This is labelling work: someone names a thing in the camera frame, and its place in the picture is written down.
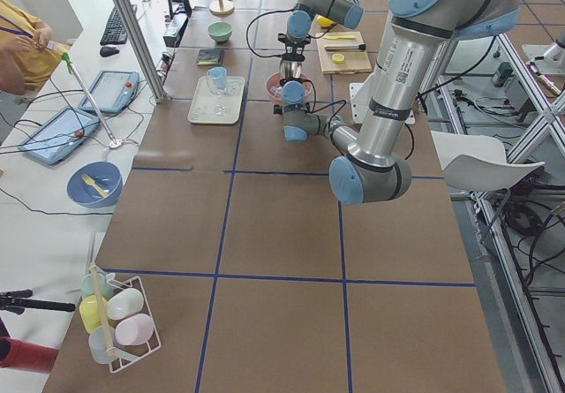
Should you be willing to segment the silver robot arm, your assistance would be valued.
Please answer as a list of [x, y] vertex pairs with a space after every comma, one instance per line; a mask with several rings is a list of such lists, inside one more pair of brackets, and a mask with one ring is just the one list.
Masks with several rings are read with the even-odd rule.
[[305, 45], [310, 42], [309, 31], [317, 15], [334, 23], [355, 29], [363, 16], [360, 0], [297, 0], [287, 20], [286, 33], [279, 35], [285, 45], [283, 61], [303, 62], [301, 56]]
[[344, 204], [393, 200], [411, 184], [411, 169], [395, 144], [439, 45], [509, 31], [520, 0], [388, 0], [388, 18], [377, 64], [366, 81], [369, 98], [359, 129], [338, 117], [316, 116], [305, 105], [299, 51], [309, 42], [316, 16], [354, 29], [359, 0], [297, 0], [279, 39], [286, 46], [279, 65], [285, 138], [328, 138], [340, 151], [329, 167], [335, 197]]

